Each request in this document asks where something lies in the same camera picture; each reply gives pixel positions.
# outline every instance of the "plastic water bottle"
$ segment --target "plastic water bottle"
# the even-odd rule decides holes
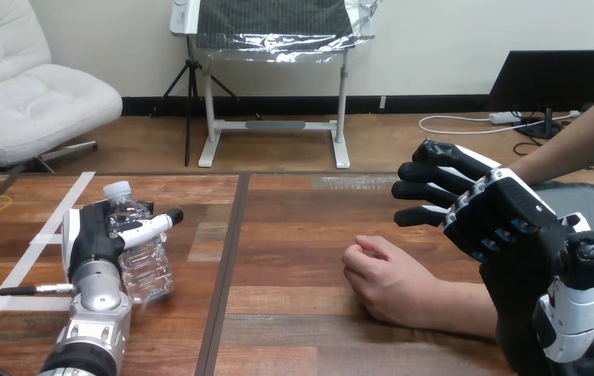
[[[108,231],[116,237],[119,227],[125,223],[148,219],[151,213],[134,201],[129,182],[117,182],[105,186],[103,192],[110,202]],[[144,304],[168,294],[172,287],[172,272],[165,255],[165,235],[124,250],[118,257],[121,279],[126,292],[134,303]]]

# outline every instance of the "white cable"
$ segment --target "white cable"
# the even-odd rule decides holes
[[[568,118],[575,118],[580,114],[581,113],[579,113],[578,111],[570,111],[570,113],[568,115],[554,117],[553,120],[563,120],[563,119],[568,119]],[[471,119],[468,117],[435,115],[435,116],[424,117],[422,120],[419,121],[419,128],[424,129],[425,131],[427,131],[429,133],[437,133],[439,135],[486,135],[489,133],[511,131],[512,129],[516,129],[516,128],[531,127],[532,125],[537,125],[537,124],[541,124],[544,122],[543,120],[540,120],[540,121],[536,121],[536,122],[530,123],[530,124],[515,125],[513,127],[494,129],[492,131],[452,132],[452,131],[434,131],[432,129],[424,128],[424,126],[422,125],[422,122],[429,120],[429,119],[456,119],[456,120],[465,120],[465,121],[491,121],[491,119],[489,117],[486,119]]]

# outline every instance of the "robotic hand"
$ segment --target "robotic hand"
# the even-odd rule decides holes
[[[147,205],[150,211],[153,205]],[[131,222],[111,238],[110,204],[100,201],[70,209],[63,221],[62,258],[73,285],[69,320],[40,376],[117,376],[129,339],[132,301],[121,290],[118,256],[170,229],[183,219],[179,209]]]
[[[437,206],[398,211],[394,221],[442,226],[481,262],[509,365],[549,374],[583,356],[594,339],[594,232],[585,218],[558,219],[511,170],[464,147],[427,139],[412,159],[393,196]]]

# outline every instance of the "computer monitor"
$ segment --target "computer monitor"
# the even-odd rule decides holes
[[[491,111],[543,112],[543,124],[517,131],[550,139],[561,129],[553,111],[594,103],[594,50],[510,51],[489,96]]]

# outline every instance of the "white armchair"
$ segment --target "white armchair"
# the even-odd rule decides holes
[[[115,89],[50,62],[48,43],[28,0],[0,0],[1,167],[32,158],[45,164],[95,146],[90,142],[42,154],[121,113]]]

